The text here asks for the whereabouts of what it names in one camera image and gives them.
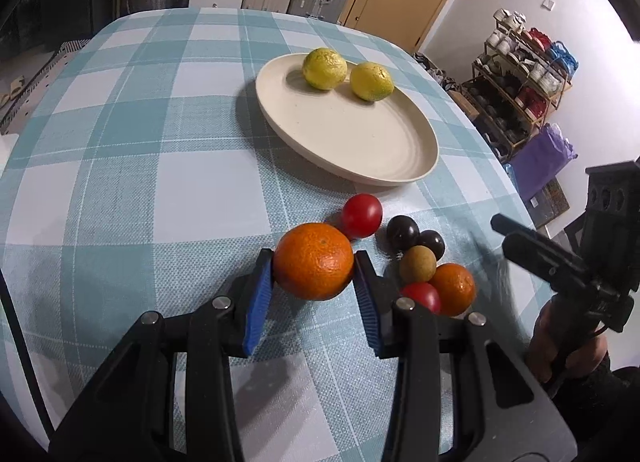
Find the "right hand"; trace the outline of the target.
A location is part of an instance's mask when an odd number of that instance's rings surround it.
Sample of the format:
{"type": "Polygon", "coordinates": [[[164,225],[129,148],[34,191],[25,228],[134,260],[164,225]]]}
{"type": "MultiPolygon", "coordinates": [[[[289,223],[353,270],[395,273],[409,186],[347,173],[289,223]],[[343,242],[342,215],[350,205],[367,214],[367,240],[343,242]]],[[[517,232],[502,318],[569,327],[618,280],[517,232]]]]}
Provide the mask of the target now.
{"type": "Polygon", "coordinates": [[[567,378],[590,374],[605,358],[608,341],[597,334],[597,326],[579,318],[573,304],[560,295],[542,307],[525,363],[550,397],[567,378]]]}

